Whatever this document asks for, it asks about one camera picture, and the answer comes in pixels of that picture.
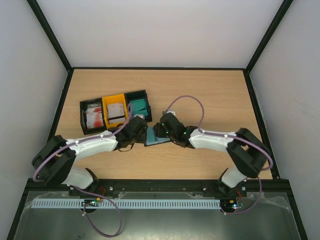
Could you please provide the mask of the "black leather card holder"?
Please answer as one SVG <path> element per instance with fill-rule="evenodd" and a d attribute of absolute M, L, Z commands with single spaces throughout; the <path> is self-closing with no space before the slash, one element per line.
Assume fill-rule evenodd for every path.
<path fill-rule="evenodd" d="M 155 131 L 152 127 L 146 129 L 146 140 L 144 143 L 145 147 L 150 147 L 154 145 L 169 143 L 171 140 L 167 137 L 157 137 Z"/>

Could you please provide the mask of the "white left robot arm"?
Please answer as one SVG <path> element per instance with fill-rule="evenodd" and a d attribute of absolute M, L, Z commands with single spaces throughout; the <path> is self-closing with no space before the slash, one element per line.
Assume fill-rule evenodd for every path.
<path fill-rule="evenodd" d="M 42 182 L 54 188 L 60 184 L 85 190 L 97 182 L 89 168 L 74 166 L 75 162 L 103 152 L 120 151 L 143 143 L 147 134 L 147 122 L 136 115 L 120 127 L 99 134 L 76 139 L 65 139 L 61 135 L 52 137 L 34 157 L 34 182 Z"/>

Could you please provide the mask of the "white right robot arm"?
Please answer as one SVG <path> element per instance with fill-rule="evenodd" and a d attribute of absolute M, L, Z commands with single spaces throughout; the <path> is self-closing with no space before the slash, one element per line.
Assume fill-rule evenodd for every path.
<path fill-rule="evenodd" d="M 229 196 L 236 186 L 255 179 L 260 172 L 273 167 L 269 149 L 247 128 L 237 132 L 203 130 L 198 126 L 184 126 L 169 112 L 153 127 L 157 138 L 168 138 L 172 143 L 190 149 L 209 149 L 229 154 L 234 166 L 227 168 L 217 180 L 218 191 Z"/>

